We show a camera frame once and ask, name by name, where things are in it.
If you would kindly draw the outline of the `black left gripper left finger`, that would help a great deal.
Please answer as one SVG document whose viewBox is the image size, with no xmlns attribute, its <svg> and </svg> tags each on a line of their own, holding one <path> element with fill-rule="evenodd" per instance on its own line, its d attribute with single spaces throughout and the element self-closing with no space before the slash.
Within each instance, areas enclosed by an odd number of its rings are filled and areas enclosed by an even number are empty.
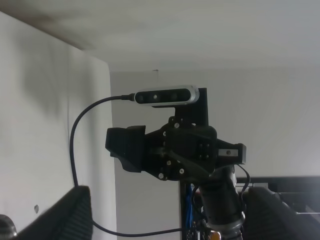
<svg viewBox="0 0 320 240">
<path fill-rule="evenodd" d="M 77 186 L 20 231 L 16 240 L 91 240 L 93 217 L 88 186 Z"/>
</svg>

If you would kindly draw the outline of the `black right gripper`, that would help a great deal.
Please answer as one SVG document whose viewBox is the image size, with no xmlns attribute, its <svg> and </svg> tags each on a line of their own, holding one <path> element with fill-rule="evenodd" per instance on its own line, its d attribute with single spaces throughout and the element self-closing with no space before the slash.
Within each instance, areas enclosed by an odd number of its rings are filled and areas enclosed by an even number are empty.
<svg viewBox="0 0 320 240">
<path fill-rule="evenodd" d="M 218 139 L 212 126 L 179 122 L 174 117 L 145 135 L 144 125 L 112 127 L 105 148 L 131 173 L 142 170 L 168 181 L 208 181 L 218 170 L 246 163 L 247 147 Z"/>
</svg>

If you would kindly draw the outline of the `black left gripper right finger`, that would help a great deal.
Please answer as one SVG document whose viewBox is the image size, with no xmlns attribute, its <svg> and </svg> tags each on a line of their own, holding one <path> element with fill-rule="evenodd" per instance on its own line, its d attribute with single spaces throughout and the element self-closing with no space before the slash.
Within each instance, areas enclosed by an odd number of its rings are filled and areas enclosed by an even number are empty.
<svg viewBox="0 0 320 240">
<path fill-rule="evenodd" d="M 297 214 L 275 193 L 252 187 L 244 194 L 245 240 L 318 240 L 320 224 Z"/>
</svg>

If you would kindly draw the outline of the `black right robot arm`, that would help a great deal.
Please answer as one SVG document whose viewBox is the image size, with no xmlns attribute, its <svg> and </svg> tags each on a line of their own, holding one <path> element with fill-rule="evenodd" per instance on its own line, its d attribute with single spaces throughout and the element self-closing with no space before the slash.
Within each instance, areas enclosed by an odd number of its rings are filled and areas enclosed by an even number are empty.
<svg viewBox="0 0 320 240">
<path fill-rule="evenodd" d="M 209 227 L 227 240 L 241 237 L 245 214 L 236 191 L 235 166 L 246 162 L 244 144 L 218 139 L 209 125 L 171 117 L 150 133 L 143 125 L 109 128 L 105 148 L 127 172 L 194 184 Z"/>
</svg>

